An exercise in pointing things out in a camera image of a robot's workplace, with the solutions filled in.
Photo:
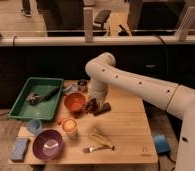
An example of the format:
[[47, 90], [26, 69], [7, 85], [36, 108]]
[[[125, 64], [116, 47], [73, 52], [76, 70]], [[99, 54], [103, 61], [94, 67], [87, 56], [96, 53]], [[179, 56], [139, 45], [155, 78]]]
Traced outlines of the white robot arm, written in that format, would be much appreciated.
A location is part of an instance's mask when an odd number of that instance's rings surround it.
[[115, 57], [108, 52], [87, 62], [85, 71], [90, 77], [90, 97], [103, 100], [111, 84], [181, 119], [175, 171], [195, 171], [195, 89], [126, 72], [117, 69], [115, 64]]

